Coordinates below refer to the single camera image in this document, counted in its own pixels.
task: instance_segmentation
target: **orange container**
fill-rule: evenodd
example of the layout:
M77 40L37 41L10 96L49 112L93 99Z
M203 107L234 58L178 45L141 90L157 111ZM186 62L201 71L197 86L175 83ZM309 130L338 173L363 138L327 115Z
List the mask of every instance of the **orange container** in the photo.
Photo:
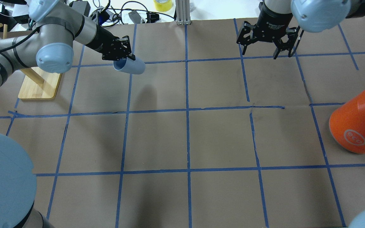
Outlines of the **orange container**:
M365 154L365 91L332 113L329 128L345 149Z

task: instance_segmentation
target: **cable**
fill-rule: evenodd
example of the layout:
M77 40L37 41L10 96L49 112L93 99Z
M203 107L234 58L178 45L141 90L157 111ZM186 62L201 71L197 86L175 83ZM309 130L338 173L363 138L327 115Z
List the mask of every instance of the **cable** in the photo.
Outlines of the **cable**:
M5 15L5 14L3 14L3 13L0 13L2 16L5 16L5 17L12 17L12 16L9 16L9 15Z
M98 0L98 5L99 5L99 6L97 6L97 5L95 4L95 0L93 0L93 4L94 4L94 6L95 6L95 7L97 7L97 8L98 8L98 7L101 5L101 2Z
M145 6L145 5L143 5L142 3L140 3L140 2L136 2L136 1L127 1L127 2L125 2L123 5L122 5L122 7L120 8L120 21L122 22L122 24L123 24L123 20L122 20L122 11L123 11L123 7L126 5L126 4L128 4L128 3L138 3L138 4L140 4L140 5L142 5L145 9L146 9L146 12L147 12L147 14L148 14L148 20L150 21L150 14L149 14L149 10L147 9L147 7Z
M4 48L4 49L1 49L0 50L0 53L2 53L2 52L6 52L6 51L8 51L8 50L11 50L11 49L14 49L14 48L16 48L17 46L19 46L19 45L21 45L23 42L25 42L25 41L27 41L32 35L34 35L36 32L38 32L39 31L39 27L38 28L36 28L35 30L33 30L29 35L27 35L25 38L23 38L23 40L21 40L21 41L19 41L18 43L16 43L16 44L14 44L14 45L12 45L12 46L10 46L10 47L6 47L6 48Z
M132 10L136 10L136 11L145 11L145 12L146 12L146 10L142 10L142 9L123 9L123 10L130 10L130 11L132 11ZM149 11L149 13L158 13L158 14L161 14L161 15L168 16L168 17L172 18L174 21L176 20L174 17L172 17L172 16L170 16L170 15L168 15L168 14L165 14L165 13L161 13L161 12L154 12L154 11Z
M301 34L299 35L299 38L298 38L298 42L297 42L297 45L295 45L295 48L294 48L294 51L292 53L288 53L288 57L292 57L295 52L297 51L298 49L298 45L299 45L299 42L301 42L301 38L302 38L302 35L304 35L304 30L301 31Z

